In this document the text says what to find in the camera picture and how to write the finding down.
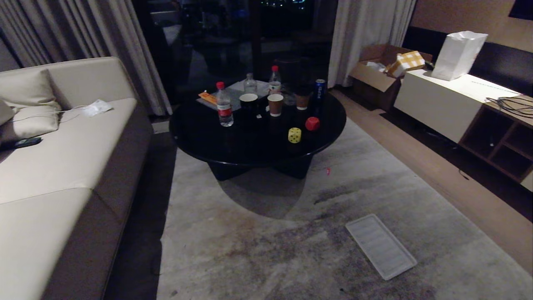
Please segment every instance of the shelf compartment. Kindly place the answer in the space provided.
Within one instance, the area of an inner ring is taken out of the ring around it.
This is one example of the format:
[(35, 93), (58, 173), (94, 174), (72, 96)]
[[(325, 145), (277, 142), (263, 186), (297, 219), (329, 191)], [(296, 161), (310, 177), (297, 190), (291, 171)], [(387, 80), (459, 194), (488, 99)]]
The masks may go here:
[(512, 124), (513, 121), (502, 114), (482, 108), (461, 144), (481, 157), (489, 157)]
[(505, 141), (509, 148), (533, 160), (533, 129), (518, 124)]
[(492, 162), (495, 166), (517, 181), (521, 181), (526, 175), (526, 172), (530, 170), (533, 165), (532, 160), (513, 151), (505, 145), (496, 152), (496, 155), (492, 158)]

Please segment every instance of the shopping bag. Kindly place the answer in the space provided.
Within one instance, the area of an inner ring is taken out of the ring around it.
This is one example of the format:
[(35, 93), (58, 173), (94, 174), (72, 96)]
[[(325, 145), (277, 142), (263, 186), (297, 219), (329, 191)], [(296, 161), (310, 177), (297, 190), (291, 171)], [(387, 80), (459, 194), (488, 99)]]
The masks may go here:
[(446, 36), (432, 77), (454, 80), (470, 71), (487, 34), (461, 31)]

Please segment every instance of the throw pillow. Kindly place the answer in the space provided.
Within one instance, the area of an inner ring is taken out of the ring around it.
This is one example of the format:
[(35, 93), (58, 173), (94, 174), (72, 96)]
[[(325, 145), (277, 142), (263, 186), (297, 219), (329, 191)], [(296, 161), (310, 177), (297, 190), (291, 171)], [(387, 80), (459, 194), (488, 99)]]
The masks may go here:
[(28, 106), (48, 105), (61, 110), (50, 86), (48, 70), (0, 77), (0, 100), (15, 112)]
[(57, 108), (48, 105), (20, 109), (13, 120), (0, 126), (2, 141), (19, 141), (57, 130), (57, 111)]
[(7, 122), (15, 115), (15, 112), (4, 101), (0, 100), (0, 125)]

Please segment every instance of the open cardboard box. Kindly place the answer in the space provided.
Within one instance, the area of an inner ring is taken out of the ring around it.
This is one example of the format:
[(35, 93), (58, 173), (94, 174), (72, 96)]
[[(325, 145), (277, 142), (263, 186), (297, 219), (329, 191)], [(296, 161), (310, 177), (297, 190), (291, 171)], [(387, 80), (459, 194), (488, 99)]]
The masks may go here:
[[(392, 45), (373, 45), (361, 51), (359, 62), (350, 72), (350, 76), (355, 78), (353, 89), (355, 93), (362, 96), (364, 100), (375, 104), (383, 110), (389, 111), (394, 105), (396, 96), (400, 91), (401, 78), (394, 78), (385, 73), (374, 70), (366, 66), (368, 61), (381, 62), (385, 66), (396, 61), (396, 54), (407, 53), (413, 50), (400, 48)], [(420, 52), (424, 60), (431, 61), (431, 54)]]

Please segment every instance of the paper cup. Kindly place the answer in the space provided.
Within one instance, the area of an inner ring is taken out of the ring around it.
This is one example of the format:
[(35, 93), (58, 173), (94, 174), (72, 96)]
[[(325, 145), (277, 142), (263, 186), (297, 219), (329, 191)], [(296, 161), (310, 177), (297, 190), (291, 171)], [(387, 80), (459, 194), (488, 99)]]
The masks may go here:
[(283, 106), (283, 96), (280, 94), (272, 94), (268, 96), (267, 99), (270, 115), (273, 117), (279, 117), (281, 115), (281, 107)]
[(247, 117), (255, 118), (257, 115), (257, 95), (244, 94), (239, 97), (240, 108), (245, 112)]
[(311, 94), (307, 96), (302, 95), (296, 95), (296, 108), (299, 110), (306, 110), (307, 105), (309, 104), (309, 98), (311, 97)]

